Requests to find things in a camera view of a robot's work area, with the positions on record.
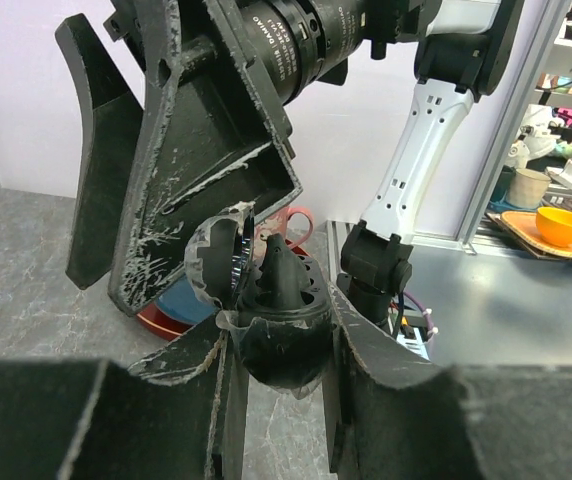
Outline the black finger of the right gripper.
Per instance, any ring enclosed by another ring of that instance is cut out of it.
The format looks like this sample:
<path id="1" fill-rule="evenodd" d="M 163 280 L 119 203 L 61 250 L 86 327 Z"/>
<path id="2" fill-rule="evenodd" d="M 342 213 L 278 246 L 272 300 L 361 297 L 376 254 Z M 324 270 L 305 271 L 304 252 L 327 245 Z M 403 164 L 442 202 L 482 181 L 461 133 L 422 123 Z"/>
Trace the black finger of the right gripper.
<path id="1" fill-rule="evenodd" d="M 66 275 L 84 290 L 111 269 L 143 110 L 85 15 L 66 18 L 55 38 L 75 85 L 82 120 Z"/>

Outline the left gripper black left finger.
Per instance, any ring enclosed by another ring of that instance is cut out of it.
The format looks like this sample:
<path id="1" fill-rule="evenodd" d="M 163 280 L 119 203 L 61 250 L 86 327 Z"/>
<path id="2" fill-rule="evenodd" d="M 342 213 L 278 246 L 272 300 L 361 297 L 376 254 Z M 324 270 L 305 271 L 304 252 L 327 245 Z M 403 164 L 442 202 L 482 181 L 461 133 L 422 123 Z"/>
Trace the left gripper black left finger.
<path id="1" fill-rule="evenodd" d="M 127 368 L 0 359 L 0 479 L 238 479 L 247 399 L 213 319 Z"/>

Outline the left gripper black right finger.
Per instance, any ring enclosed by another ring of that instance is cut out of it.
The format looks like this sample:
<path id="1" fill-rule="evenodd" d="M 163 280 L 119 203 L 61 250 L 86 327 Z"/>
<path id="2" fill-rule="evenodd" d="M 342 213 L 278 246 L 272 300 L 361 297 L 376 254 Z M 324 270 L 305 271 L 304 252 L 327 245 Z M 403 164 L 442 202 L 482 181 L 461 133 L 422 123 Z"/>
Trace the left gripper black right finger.
<path id="1" fill-rule="evenodd" d="M 322 382 L 340 479 L 572 479 L 572 366 L 437 366 L 329 289 Z"/>

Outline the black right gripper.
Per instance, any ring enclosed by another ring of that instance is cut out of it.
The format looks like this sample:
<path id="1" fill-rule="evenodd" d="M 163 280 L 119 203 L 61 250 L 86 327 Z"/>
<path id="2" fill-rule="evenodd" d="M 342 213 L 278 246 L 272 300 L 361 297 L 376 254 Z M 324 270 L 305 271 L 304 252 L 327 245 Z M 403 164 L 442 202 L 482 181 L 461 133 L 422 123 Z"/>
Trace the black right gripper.
<path id="1" fill-rule="evenodd" d="M 251 203 L 259 218 L 301 193 L 292 126 L 259 28 L 235 1 L 114 1 L 104 23 L 146 77 L 145 108 L 108 293 L 139 312 L 183 273 L 195 229 Z"/>

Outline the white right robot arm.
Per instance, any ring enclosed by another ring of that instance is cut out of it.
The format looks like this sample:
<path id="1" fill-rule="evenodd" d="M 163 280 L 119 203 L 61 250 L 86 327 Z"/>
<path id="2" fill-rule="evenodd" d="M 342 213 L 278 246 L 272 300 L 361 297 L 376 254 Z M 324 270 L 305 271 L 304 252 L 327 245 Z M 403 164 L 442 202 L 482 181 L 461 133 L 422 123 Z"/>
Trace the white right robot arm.
<path id="1" fill-rule="evenodd" d="M 102 278 L 123 312 L 181 276 L 230 309 L 244 285 L 252 220 L 302 190 L 286 106 L 316 82 L 341 85 L 364 41 L 381 60 L 415 43 L 416 85 L 389 167 L 341 254 L 354 295 L 384 313 L 410 278 L 430 179 L 472 106 L 497 88 L 519 1 L 118 1 L 105 29 L 143 71 L 135 98 L 78 14 L 55 33 L 82 117 L 66 273 Z"/>

